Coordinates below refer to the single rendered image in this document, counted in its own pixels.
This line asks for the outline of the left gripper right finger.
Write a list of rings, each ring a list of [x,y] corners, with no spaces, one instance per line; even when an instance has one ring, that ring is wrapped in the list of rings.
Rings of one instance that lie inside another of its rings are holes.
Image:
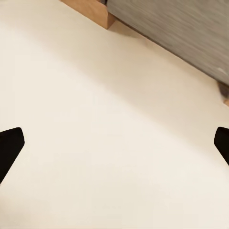
[[[218,127],[215,133],[214,145],[221,153],[227,164],[229,165],[229,129]]]

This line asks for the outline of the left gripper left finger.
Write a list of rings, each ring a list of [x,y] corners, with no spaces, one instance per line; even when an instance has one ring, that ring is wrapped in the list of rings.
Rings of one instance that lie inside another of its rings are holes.
[[[25,145],[21,127],[0,132],[0,184]]]

